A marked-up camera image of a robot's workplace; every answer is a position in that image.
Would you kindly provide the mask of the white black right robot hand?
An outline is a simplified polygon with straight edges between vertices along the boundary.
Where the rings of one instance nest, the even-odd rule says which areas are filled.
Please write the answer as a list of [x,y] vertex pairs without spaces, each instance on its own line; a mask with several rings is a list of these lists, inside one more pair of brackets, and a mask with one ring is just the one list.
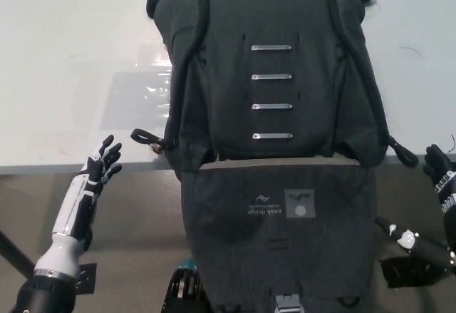
[[382,217],[375,222],[409,255],[432,266],[455,271],[455,164],[438,145],[432,144],[426,148],[423,170],[437,194],[447,243],[444,245]]

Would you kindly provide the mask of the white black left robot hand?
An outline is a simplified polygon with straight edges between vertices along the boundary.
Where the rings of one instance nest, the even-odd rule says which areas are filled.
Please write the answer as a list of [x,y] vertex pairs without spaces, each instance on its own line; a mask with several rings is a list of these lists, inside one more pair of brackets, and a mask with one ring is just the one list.
[[118,163],[121,143],[114,144],[109,135],[91,153],[78,174],[72,179],[58,212],[52,233],[78,241],[83,252],[93,239],[92,224],[97,201],[108,181],[122,169]]

